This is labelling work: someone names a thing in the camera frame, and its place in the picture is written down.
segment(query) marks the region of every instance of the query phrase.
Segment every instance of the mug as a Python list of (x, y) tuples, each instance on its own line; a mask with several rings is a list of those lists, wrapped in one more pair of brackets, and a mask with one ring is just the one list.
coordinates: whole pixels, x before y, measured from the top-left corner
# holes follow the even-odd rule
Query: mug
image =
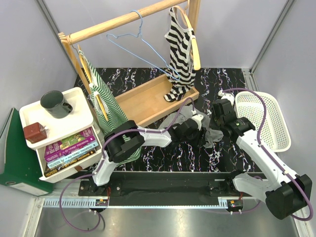
[(58, 90), (43, 95), (40, 99), (40, 105), (57, 119), (66, 117), (73, 110), (73, 107), (64, 98), (63, 93)]

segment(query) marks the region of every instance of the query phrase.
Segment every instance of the stack of books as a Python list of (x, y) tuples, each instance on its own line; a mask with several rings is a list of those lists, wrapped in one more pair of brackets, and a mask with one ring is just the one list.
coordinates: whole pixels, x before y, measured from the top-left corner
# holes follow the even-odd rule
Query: stack of books
[(69, 165), (94, 154), (98, 145), (92, 128), (87, 128), (46, 146), (44, 155), (47, 162), (44, 171), (45, 177), (49, 177)]

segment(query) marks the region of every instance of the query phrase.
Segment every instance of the white laundry basket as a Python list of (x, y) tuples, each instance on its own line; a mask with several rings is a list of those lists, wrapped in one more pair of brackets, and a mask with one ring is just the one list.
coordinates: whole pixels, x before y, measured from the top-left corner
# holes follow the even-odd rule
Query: white laundry basket
[[(291, 138), (277, 100), (267, 93), (256, 93), (263, 98), (267, 106), (267, 117), (261, 131), (261, 139), (274, 152), (288, 150), (291, 146)], [(248, 118), (258, 130), (263, 119), (264, 110), (257, 96), (248, 91), (240, 92), (237, 94), (235, 102), (237, 117)]]

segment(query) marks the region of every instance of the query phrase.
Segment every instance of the blue wire hanger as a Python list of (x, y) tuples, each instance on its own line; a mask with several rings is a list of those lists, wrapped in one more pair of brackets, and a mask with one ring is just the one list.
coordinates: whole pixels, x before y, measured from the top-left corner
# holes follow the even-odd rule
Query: blue wire hanger
[[(141, 16), (141, 14), (140, 14), (138, 11), (136, 11), (136, 10), (133, 10), (133, 11), (136, 12), (136, 13), (139, 15), (140, 19), (141, 19), (141, 23), (140, 23), (140, 26), (139, 26), (138, 34), (137, 34), (137, 35), (133, 35), (133, 34), (131, 34), (131, 33), (128, 33), (128, 34), (123, 34), (123, 35), (118, 35), (118, 36), (115, 36), (115, 35), (113, 35), (113, 34), (107, 34), (107, 35), (106, 35), (107, 39), (108, 39), (110, 42), (112, 42), (113, 44), (115, 44), (115, 45), (117, 45), (118, 47), (120, 47), (121, 49), (124, 49), (126, 52), (128, 52), (128, 53), (134, 55), (135, 57), (137, 57), (137, 58), (143, 60), (143, 61), (146, 62), (146, 63), (149, 63), (149, 64), (152, 65), (153, 67), (155, 67), (155, 68), (159, 69), (160, 71), (166, 73), (167, 76), (169, 76), (169, 77), (171, 77), (171, 78), (173, 78), (173, 79), (175, 79), (175, 80), (179, 80), (179, 79), (180, 79), (180, 76), (179, 76), (178, 72), (177, 72), (174, 68), (172, 68), (172, 67), (170, 67), (169, 65), (167, 65), (167, 62), (163, 59), (163, 57), (161, 57), (161, 56), (159, 55), (159, 53), (158, 53), (147, 41), (145, 41), (145, 40), (143, 39), (143, 35), (142, 35), (143, 17)], [(165, 65), (166, 65), (167, 68), (169, 68), (169, 69), (171, 69), (172, 71), (175, 72), (175, 74), (178, 76), (178, 78), (175, 78), (175, 77), (174, 77), (173, 75), (171, 75), (170, 73), (164, 71), (163, 69), (161, 69), (161, 68), (155, 66), (154, 64), (148, 62), (147, 60), (145, 60), (145, 59), (139, 57), (138, 55), (136, 55), (136, 54), (130, 52), (128, 49), (126, 49), (126, 48), (120, 46), (119, 44), (115, 43), (114, 41), (112, 41), (111, 39), (109, 39), (109, 36), (113, 36), (113, 37), (116, 38), (116, 39), (118, 39), (119, 37), (122, 37), (122, 36), (133, 36), (133, 37), (135, 37), (135, 38), (138, 38), (138, 37), (140, 36), (140, 39), (141, 39), (144, 43), (146, 43), (146, 44), (162, 59), (162, 61), (165, 63)]]

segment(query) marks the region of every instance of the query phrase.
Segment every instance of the metal floor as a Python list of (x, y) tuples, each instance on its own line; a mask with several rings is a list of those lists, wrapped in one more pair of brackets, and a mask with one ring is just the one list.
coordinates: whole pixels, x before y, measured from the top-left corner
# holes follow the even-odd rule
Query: metal floor
[[(254, 200), (245, 200), (245, 209)], [(83, 209), (68, 208), (65, 214), (79, 228), (93, 228), (97, 217), (81, 213)], [(208, 210), (181, 209), (107, 209), (102, 212), (106, 222), (91, 233), (81, 233), (67, 226), (58, 208), (44, 208), (36, 237), (298, 237), (294, 220), (276, 219), (262, 203), (245, 214), (216, 214)]]

